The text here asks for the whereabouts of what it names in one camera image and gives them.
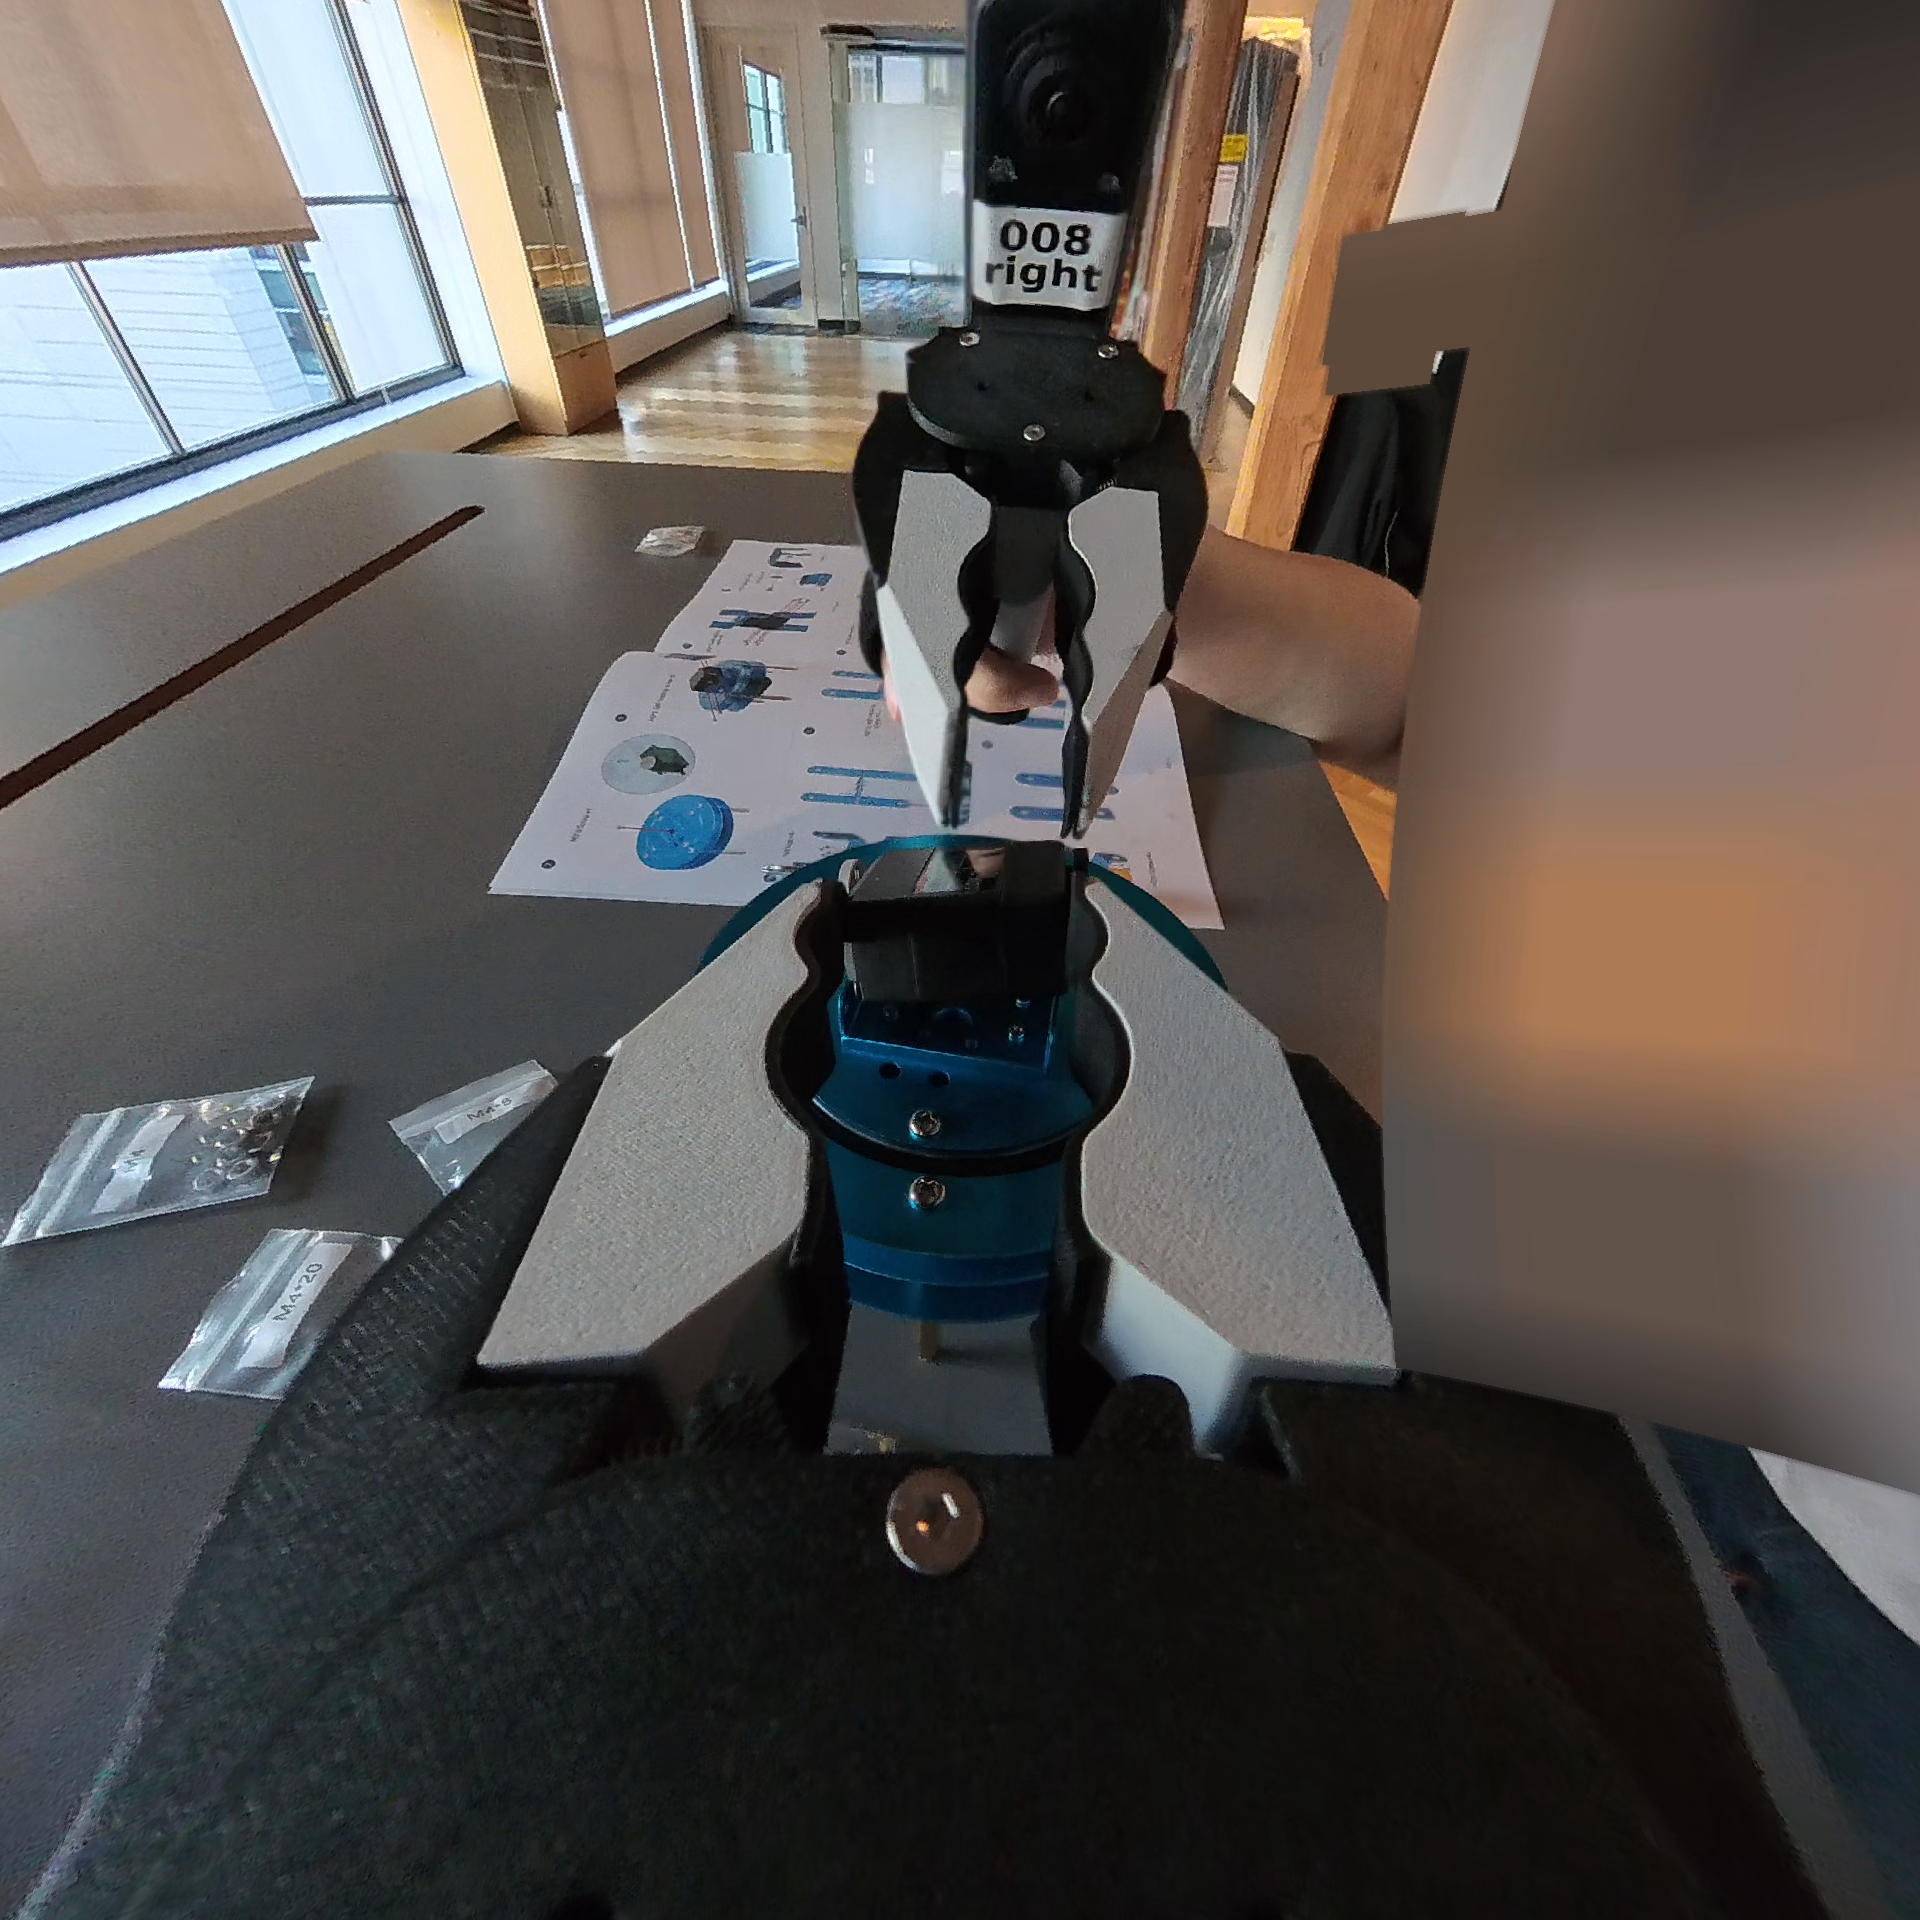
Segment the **black servo motor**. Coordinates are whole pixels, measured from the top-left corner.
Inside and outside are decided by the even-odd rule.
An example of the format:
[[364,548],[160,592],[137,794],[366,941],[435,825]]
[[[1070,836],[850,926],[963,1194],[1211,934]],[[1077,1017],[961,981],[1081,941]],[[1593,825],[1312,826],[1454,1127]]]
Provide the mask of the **black servo motor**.
[[848,896],[848,970],[866,1001],[1048,999],[1068,983],[1070,903],[1057,842],[889,839]]

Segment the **blue hobby robot arm base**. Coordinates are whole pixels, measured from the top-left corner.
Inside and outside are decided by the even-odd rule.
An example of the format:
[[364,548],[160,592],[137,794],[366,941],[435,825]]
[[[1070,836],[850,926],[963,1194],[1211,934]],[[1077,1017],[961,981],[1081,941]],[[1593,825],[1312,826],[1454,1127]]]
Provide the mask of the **blue hobby robot arm base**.
[[[971,833],[894,839],[1006,846]],[[834,880],[848,908],[885,840],[769,881],[733,912],[704,960],[806,880]],[[841,936],[822,1008],[825,1069],[806,1092],[804,1119],[825,1146],[850,1305],[843,1375],[900,1375],[931,1390],[946,1372],[966,1385],[995,1381],[1010,1392],[1021,1382],[1048,1394],[1050,1327],[1072,1319],[1083,1261],[1072,1249],[1077,1154],[1114,1106],[1126,1065],[1118,1017],[1091,985],[1107,934],[1088,904],[1088,877],[1126,896],[1221,985],[1206,948],[1164,900],[1083,849],[1064,852],[1072,888],[1068,983],[1054,996],[971,1005],[864,999]]]

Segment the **person's blue jeans leg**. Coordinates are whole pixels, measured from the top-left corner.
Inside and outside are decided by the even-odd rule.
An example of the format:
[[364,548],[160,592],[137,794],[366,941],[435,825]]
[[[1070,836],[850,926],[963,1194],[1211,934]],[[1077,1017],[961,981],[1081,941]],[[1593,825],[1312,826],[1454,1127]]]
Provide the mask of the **person's blue jeans leg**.
[[1793,1518],[1754,1452],[1659,1428],[1672,1470],[1898,1916],[1917,1916],[1917,1644]]

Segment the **stack of leaning panels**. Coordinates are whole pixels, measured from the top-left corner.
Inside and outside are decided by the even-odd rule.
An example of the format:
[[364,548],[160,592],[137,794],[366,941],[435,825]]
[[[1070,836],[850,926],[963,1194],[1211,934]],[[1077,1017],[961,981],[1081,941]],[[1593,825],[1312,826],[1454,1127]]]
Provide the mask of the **stack of leaning panels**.
[[1184,8],[1165,132],[1120,328],[1165,373],[1169,404],[1214,460],[1253,302],[1309,5]]

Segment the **person's right hand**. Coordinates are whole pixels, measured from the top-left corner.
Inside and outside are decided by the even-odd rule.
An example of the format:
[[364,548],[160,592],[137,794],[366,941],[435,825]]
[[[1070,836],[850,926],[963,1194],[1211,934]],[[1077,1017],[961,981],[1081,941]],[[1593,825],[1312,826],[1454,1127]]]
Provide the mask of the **person's right hand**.
[[[1257,679],[1269,617],[1285,610],[1297,560],[1302,554],[1206,528],[1174,614],[1169,676],[1218,706],[1234,706]],[[1020,713],[1051,703],[1060,688],[1059,674],[1041,661],[1020,661],[993,645],[971,668],[966,703],[979,713]]]

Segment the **dark grey desk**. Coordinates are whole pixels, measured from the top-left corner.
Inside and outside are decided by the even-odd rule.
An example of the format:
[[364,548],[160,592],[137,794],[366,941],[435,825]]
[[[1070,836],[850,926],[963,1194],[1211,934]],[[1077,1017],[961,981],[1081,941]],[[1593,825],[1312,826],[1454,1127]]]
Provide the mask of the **dark grey desk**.
[[[4,1209],[83,1109],[313,1071],[292,1193],[4,1249],[4,1882],[45,1916],[1306,1916],[1312,1741],[1257,1708],[1306,1543],[1274,1471],[984,1461],[905,1569],[905,1465],[641,1452],[624,1382],[464,1385],[497,1246],[589,1092],[437,1209],[386,1113],[569,1066],[709,908],[493,897],[602,669],[690,589],[657,511],[825,537],[825,478],[400,454],[100,581],[225,637],[262,566],[421,557],[4,814]],[[276,1408],[157,1390],[270,1220],[435,1218]]]

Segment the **glass door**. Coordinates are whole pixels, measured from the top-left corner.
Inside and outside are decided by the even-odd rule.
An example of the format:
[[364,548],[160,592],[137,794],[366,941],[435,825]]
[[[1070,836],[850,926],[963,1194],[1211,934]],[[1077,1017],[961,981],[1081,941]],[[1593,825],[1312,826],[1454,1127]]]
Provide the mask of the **glass door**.
[[932,26],[704,29],[737,314],[921,341],[964,313],[964,50]]

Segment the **small labelled plastic bag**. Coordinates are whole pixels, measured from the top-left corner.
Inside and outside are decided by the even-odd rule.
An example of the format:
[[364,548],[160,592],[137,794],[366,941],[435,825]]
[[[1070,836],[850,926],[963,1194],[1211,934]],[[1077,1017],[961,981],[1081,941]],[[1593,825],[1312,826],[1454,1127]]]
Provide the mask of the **small labelled plastic bag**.
[[442,1193],[457,1190],[529,1110],[558,1088],[537,1061],[488,1073],[392,1119]]

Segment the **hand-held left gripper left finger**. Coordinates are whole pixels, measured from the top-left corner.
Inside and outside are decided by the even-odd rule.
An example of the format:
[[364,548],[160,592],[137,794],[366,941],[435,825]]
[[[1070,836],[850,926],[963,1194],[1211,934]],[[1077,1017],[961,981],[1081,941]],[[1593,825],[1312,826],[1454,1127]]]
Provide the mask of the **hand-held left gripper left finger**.
[[769,1044],[809,985],[814,880],[616,1049],[478,1365],[493,1375],[723,1375],[772,1385],[801,1354],[785,1293],[809,1200],[809,1136]]

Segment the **printed instruction sheet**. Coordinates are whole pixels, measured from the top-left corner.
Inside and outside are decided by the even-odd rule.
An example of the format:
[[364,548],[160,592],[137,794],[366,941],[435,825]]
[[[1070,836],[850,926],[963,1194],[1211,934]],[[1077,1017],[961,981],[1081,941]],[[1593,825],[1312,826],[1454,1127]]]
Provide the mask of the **printed instruction sheet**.
[[[612,661],[502,858],[497,896],[744,904],[796,868],[937,829],[857,653],[854,544],[733,540],[654,652]],[[969,725],[963,832],[1057,836],[1065,701]],[[1192,927],[1222,927],[1164,688],[1091,856]]]

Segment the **large window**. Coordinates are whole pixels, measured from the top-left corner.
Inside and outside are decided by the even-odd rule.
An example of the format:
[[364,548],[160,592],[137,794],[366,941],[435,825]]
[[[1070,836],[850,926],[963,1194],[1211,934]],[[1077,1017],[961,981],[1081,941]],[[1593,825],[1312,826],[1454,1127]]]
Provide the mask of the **large window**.
[[462,369],[347,5],[226,10],[317,234],[4,268],[4,537]]

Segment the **small bag of screws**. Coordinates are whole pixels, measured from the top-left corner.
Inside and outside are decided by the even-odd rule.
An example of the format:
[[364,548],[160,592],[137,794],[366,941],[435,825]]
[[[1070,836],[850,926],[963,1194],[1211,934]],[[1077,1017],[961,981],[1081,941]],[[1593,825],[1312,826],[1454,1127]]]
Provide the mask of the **small bag of screws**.
[[313,1076],[85,1113],[67,1128],[4,1246],[245,1202],[272,1188]]

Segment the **person's white clothed torso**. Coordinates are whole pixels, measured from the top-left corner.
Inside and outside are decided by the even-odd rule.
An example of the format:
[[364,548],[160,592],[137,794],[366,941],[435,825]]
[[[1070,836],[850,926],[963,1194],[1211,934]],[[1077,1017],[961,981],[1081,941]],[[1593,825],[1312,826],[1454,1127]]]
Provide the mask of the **person's white clothed torso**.
[[1917,1494],[1761,1448],[1752,1456],[1860,1594],[1917,1640]]

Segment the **beige roller blind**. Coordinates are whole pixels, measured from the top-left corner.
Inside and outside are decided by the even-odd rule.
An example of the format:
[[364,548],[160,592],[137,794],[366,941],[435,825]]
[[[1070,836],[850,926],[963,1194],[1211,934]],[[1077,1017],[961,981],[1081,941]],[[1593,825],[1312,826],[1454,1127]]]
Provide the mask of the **beige roller blind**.
[[220,2],[3,5],[3,260],[306,241]]

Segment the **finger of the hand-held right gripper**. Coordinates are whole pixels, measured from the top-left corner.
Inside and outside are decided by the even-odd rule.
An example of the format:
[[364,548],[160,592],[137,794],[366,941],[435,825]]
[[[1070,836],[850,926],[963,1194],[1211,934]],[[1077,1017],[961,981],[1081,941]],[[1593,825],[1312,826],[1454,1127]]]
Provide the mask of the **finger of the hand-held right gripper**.
[[1105,807],[1169,628],[1158,496],[1105,489],[1072,506],[1054,576],[1054,637],[1072,708],[1064,836],[1083,836]]
[[958,655],[973,623],[963,583],[976,552],[993,552],[993,502],[952,470],[905,470],[878,586],[880,639],[908,757],[945,829],[963,825],[969,798],[966,669]]

